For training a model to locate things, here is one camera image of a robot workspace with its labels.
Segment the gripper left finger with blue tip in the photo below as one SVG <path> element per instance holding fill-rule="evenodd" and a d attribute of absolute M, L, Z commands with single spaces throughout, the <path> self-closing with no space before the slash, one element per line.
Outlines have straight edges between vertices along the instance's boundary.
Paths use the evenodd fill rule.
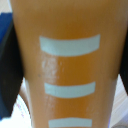
<path fill-rule="evenodd" d="M 23 79 L 11 13 L 0 14 L 0 118 L 10 117 Z"/>

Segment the gripper right finger with blue tip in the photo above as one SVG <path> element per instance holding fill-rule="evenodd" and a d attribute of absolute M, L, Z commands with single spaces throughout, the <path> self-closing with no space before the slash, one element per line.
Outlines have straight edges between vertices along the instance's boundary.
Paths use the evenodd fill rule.
<path fill-rule="evenodd" d="M 128 29 L 123 41 L 123 49 L 120 63 L 119 74 L 121 76 L 126 94 L 128 95 Z"/>

